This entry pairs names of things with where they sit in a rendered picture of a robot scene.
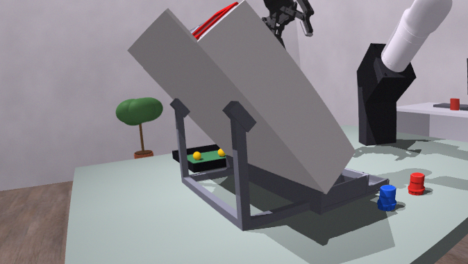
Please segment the red plug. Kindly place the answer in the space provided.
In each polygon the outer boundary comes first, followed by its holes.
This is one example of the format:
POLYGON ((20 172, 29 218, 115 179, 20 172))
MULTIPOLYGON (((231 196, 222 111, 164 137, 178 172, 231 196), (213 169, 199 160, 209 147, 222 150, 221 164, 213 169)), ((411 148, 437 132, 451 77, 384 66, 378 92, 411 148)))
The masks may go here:
POLYGON ((410 175, 410 185, 408 186, 408 193, 411 195, 422 195, 425 191, 424 177, 422 173, 412 173, 410 175))

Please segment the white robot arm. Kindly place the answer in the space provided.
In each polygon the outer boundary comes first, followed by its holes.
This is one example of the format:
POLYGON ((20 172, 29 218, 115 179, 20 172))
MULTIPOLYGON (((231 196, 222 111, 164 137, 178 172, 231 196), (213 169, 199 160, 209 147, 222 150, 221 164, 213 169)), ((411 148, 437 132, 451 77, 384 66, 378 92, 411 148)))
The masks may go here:
POLYGON ((451 7, 452 0, 415 0, 411 8, 404 11, 381 53, 385 66, 393 72, 404 71, 451 7))

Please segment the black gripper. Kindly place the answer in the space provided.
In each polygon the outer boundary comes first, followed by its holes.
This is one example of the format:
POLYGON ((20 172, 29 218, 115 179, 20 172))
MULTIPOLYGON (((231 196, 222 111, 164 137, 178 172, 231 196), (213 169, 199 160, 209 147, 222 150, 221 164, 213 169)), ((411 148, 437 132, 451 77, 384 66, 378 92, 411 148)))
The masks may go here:
POLYGON ((268 17, 262 17, 262 21, 269 27, 278 41, 283 45, 281 38, 282 31, 285 25, 294 21, 294 18, 300 19, 300 23, 305 36, 313 36, 313 29, 310 23, 310 16, 314 15, 314 10, 308 0, 263 0, 265 6, 269 10, 268 17), (297 3, 300 5, 302 12, 297 10, 297 3), (280 26, 276 26, 280 24, 280 26), (277 34, 276 34, 277 30, 277 34))

